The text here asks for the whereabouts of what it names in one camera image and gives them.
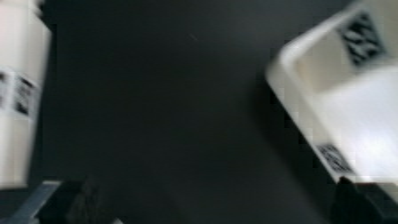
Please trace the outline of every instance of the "printed label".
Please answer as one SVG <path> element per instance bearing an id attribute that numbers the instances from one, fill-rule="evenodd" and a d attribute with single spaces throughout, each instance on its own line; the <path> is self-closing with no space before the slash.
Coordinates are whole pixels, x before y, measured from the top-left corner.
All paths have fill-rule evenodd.
<path id="1" fill-rule="evenodd" d="M 358 67 L 385 54 L 373 22 L 364 12 L 339 29 L 339 35 L 351 63 Z"/>
<path id="2" fill-rule="evenodd" d="M 342 155 L 332 144 L 318 146 L 319 153 L 326 160 L 328 166 L 337 173 L 351 173 L 350 165 L 344 161 Z"/>
<path id="3" fill-rule="evenodd" d="M 14 110 L 26 116 L 31 114 L 33 100 L 35 100 L 35 88 L 33 84 L 17 77 L 15 83 L 15 99 L 14 99 Z"/>

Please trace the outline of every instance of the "blurry object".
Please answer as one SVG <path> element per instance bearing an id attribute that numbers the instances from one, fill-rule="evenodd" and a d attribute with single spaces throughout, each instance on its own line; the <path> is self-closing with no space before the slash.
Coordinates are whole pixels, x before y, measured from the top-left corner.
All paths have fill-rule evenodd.
<path id="1" fill-rule="evenodd" d="M 398 1 L 362 0 L 286 45 L 266 81 L 337 182 L 398 182 Z"/>
<path id="2" fill-rule="evenodd" d="M 99 189 L 85 180 L 44 181 L 14 215 L 0 223 L 101 224 L 103 221 Z"/>
<path id="3" fill-rule="evenodd" d="M 26 185 L 49 42 L 37 4 L 0 2 L 0 189 Z"/>

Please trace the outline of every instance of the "black floor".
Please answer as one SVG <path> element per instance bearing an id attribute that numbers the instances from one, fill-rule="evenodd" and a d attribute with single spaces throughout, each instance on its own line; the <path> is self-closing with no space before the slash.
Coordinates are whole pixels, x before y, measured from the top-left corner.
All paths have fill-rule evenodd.
<path id="1" fill-rule="evenodd" d="M 334 186 L 262 81 L 348 0 L 49 1 L 30 182 L 101 184 L 133 224 L 319 224 Z M 0 216 L 30 189 L 0 193 Z"/>

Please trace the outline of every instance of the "white plastic container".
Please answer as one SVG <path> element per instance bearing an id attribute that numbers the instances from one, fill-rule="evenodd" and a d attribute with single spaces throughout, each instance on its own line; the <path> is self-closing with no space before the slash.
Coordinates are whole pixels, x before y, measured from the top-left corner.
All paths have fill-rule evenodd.
<path id="1" fill-rule="evenodd" d="M 0 1 L 0 189 L 26 185 L 49 42 L 37 3 Z"/>
<path id="2" fill-rule="evenodd" d="M 398 1 L 364 0 L 286 45 L 266 81 L 337 181 L 398 183 Z"/>

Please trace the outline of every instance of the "black background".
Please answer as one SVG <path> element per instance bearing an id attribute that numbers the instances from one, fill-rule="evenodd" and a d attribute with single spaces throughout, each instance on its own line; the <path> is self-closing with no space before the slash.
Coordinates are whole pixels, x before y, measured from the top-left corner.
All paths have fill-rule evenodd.
<path id="1" fill-rule="evenodd" d="M 101 185 L 135 224 L 325 223 L 334 186 L 262 70 L 346 0 L 49 0 L 30 186 Z M 31 188 L 0 193 L 0 215 Z"/>

